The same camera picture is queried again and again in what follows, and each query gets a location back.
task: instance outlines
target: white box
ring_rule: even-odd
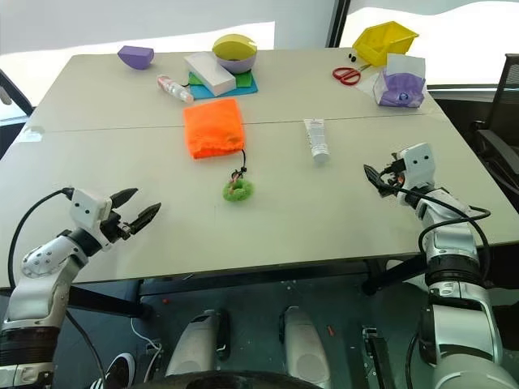
[[[214,96],[236,89],[236,79],[218,63],[214,53],[194,53],[184,59],[189,70]]]

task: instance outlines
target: orange bag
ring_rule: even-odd
[[[245,145],[242,119],[235,99],[218,100],[184,109],[186,141],[195,159],[226,156]]]

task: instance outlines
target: robotic arm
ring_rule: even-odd
[[[460,219],[458,212],[434,199],[470,213],[470,207],[445,189],[435,188],[435,163],[428,144],[408,147],[393,157],[395,161],[382,173],[365,166],[366,174],[383,196],[396,194],[399,204],[411,206],[425,229]],[[385,174],[391,175],[387,184],[381,180]],[[429,301],[422,310],[418,344],[422,359],[436,366],[433,387],[518,388],[500,367],[500,335],[468,223],[433,228],[424,236],[422,248]]]
[[[126,189],[103,199],[85,190],[67,188],[71,217],[77,228],[29,252],[11,294],[0,331],[0,387],[43,387],[53,379],[53,356],[66,314],[72,281],[100,250],[144,228],[161,204],[142,211],[132,223],[114,209],[137,191]]]

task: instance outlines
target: red scissors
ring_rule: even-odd
[[[332,76],[341,81],[344,85],[355,85],[360,81],[360,72],[367,69],[371,65],[360,66],[358,69],[353,67],[338,67],[332,72]]]

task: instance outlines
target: yellow bowl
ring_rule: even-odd
[[[256,43],[247,36],[239,34],[224,35],[218,39],[212,51],[218,62],[233,74],[249,71],[255,62]]]

